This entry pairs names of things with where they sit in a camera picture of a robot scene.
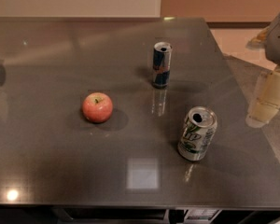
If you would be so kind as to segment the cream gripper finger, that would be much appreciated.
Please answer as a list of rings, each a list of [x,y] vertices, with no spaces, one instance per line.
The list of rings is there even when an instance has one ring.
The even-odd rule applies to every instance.
[[[245,122],[252,128],[268,124],[280,110],[280,65],[259,74]]]
[[[256,46],[256,45],[263,45],[267,39],[267,35],[269,32],[269,28],[263,28],[256,36],[254,36],[250,41],[249,44]]]

